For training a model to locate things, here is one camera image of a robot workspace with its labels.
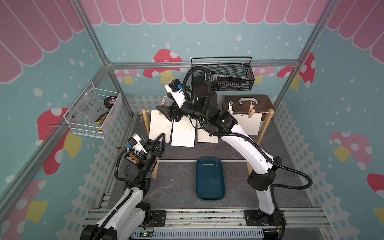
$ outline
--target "metal bracket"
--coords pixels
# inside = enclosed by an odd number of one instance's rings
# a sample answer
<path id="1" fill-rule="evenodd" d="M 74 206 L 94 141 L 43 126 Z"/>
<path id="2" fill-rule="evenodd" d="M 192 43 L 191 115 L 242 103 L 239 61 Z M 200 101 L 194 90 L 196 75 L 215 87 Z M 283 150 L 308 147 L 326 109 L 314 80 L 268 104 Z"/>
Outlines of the metal bracket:
<path id="1" fill-rule="evenodd" d="M 164 227 L 166 224 L 166 211 L 152 211 L 153 216 L 153 226 L 154 227 Z"/>

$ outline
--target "teal wall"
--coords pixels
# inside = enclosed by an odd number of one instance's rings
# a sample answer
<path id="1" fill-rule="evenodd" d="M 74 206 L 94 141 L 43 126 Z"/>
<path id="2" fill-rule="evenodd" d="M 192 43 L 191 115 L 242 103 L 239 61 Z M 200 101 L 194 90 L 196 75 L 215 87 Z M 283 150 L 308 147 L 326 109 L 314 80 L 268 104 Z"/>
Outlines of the teal wall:
<path id="1" fill-rule="evenodd" d="M 382 239 L 384 65 L 329 29 L 312 53 L 313 83 L 289 90 L 276 125 L 295 166 L 313 178 L 311 201 L 338 239 Z"/>

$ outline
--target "yellow mushroom stem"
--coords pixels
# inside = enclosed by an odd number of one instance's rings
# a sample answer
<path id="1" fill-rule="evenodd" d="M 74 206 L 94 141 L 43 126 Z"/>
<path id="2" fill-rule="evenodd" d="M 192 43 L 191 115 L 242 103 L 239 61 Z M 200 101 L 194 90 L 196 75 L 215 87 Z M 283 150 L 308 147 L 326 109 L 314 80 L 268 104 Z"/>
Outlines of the yellow mushroom stem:
<path id="1" fill-rule="evenodd" d="M 172 75 L 172 70 L 164 71 L 164 72 L 160 73 L 160 75 L 161 75 L 160 82 L 163 84 L 169 83 L 170 81 L 175 79 L 175 77 L 173 77 L 173 75 Z"/>

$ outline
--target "wooden clothespin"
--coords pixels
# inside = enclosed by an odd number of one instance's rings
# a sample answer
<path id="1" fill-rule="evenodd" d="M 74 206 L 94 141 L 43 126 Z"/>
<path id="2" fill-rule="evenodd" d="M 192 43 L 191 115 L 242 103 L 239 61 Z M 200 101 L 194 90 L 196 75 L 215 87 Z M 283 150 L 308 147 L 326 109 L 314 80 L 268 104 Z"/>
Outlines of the wooden clothespin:
<path id="1" fill-rule="evenodd" d="M 253 103 L 254 103 L 255 101 L 254 100 L 252 100 L 251 101 L 251 105 L 249 106 L 249 110 L 248 110 L 248 117 L 250 118 L 250 117 L 252 117 L 252 115 L 255 113 L 255 109 L 253 109 Z"/>
<path id="2" fill-rule="evenodd" d="M 232 101 L 230 101 L 229 104 L 228 104 L 228 112 L 229 112 L 230 114 L 233 114 L 232 104 L 233 104 Z"/>
<path id="3" fill-rule="evenodd" d="M 164 106 L 166 104 L 167 96 L 163 97 L 163 101 L 161 102 L 161 105 Z"/>

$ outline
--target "horizontal bar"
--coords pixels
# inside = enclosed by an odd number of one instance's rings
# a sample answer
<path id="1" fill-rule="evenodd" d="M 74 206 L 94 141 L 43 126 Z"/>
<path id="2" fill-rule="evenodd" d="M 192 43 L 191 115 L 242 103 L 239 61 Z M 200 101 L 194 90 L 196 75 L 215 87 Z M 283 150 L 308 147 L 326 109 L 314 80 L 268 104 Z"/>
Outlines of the horizontal bar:
<path id="1" fill-rule="evenodd" d="M 225 60 L 225 61 L 198 61 L 195 64 L 228 64 L 228 63 L 244 63 L 239 60 Z M 252 67 L 264 67 L 264 66 L 297 66 L 298 60 L 252 60 Z M 109 68 L 115 69 L 151 69 L 151 68 L 190 68 L 191 61 L 183 62 L 131 62 L 131 63 L 112 63 L 109 64 Z"/>

